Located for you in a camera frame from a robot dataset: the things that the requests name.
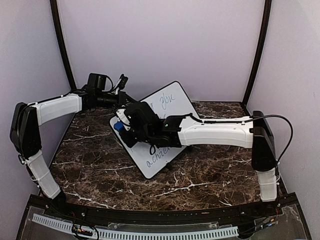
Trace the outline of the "blue whiteboard eraser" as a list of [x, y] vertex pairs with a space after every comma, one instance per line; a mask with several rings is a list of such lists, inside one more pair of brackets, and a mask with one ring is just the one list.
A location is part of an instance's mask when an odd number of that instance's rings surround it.
[[121, 121], [117, 121], [114, 125], [113, 125], [113, 129], [117, 132], [120, 132], [122, 129], [125, 129], [125, 126], [123, 125], [123, 123]]

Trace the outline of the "white whiteboard with black frame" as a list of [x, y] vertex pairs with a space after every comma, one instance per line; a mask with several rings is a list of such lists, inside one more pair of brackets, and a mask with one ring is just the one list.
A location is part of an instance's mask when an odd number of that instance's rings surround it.
[[[185, 115], [189, 113], [192, 113], [196, 118], [199, 117], [191, 100], [181, 84], [177, 81], [166, 85], [143, 98], [141, 101], [148, 103], [161, 119], [165, 119], [168, 116]], [[111, 130], [146, 179], [153, 178], [161, 169], [185, 150], [184, 146], [156, 147], [155, 150], [152, 151], [153, 154], [150, 154], [151, 146], [142, 142], [137, 142], [133, 147], [129, 148], [121, 139], [118, 131], [114, 129], [114, 125], [117, 122], [118, 118], [115, 116], [109, 120]]]

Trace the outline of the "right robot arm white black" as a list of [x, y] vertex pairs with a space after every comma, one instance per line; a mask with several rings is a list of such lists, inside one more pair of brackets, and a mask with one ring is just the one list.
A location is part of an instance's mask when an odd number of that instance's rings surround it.
[[251, 166], [256, 171], [261, 201], [255, 213], [266, 217], [275, 208], [277, 198], [277, 160], [274, 138], [264, 115], [225, 120], [199, 119], [191, 113], [160, 119], [155, 113], [118, 112], [114, 129], [127, 147], [147, 143], [151, 148], [181, 148], [191, 145], [227, 145], [251, 149]]

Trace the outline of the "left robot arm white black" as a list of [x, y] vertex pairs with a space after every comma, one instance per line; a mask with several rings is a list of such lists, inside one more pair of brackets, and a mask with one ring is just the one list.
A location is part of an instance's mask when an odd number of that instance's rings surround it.
[[50, 208], [58, 217], [67, 218], [71, 208], [65, 203], [66, 195], [53, 178], [44, 159], [39, 127], [51, 120], [83, 110], [95, 107], [111, 108], [134, 102], [135, 99], [124, 91], [90, 93], [77, 89], [38, 102], [20, 102], [15, 106], [10, 140], [18, 152], [20, 163], [26, 166], [31, 180], [37, 184], [44, 196], [53, 201]]

